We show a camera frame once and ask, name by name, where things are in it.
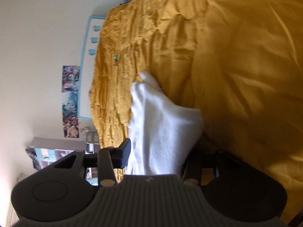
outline black object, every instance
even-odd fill
[[[284,226],[277,218],[283,187],[231,154],[190,153],[184,180],[199,182],[202,168],[214,170],[203,190],[175,175],[125,175],[116,185],[113,168],[126,166],[130,149],[126,139],[98,154],[75,151],[21,181],[11,197],[21,217],[16,226]],[[99,186],[85,180],[88,167],[98,167]],[[114,186],[102,187],[104,180]]]

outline blue tape border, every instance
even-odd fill
[[[84,61],[85,48],[86,48],[86,40],[87,40],[88,30],[90,28],[91,19],[105,19],[105,17],[90,16],[88,18],[88,22],[87,22],[87,26],[86,26],[86,30],[85,30],[85,35],[84,35],[84,39],[83,39],[83,47],[82,47],[81,63],[80,63],[80,80],[79,80],[79,91],[78,91],[78,110],[79,111],[80,111],[80,96],[81,96],[81,80],[82,80],[83,61]],[[78,118],[80,118],[80,119],[86,119],[86,120],[92,120],[92,118],[83,117],[83,116],[78,116]]]

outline yellow blanket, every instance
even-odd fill
[[[118,146],[130,85],[150,71],[220,147],[283,184],[288,222],[303,207],[302,68],[303,0],[132,0],[101,31],[93,121],[102,146]]]

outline yellow fabric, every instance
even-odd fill
[[[118,64],[114,56],[118,55]],[[303,0],[132,0],[110,11],[91,108],[102,146],[127,137],[130,85],[148,70],[204,132],[303,207]]]

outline wall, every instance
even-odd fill
[[[34,136],[63,139],[62,65],[79,65],[91,15],[122,0],[0,0],[0,225]]]

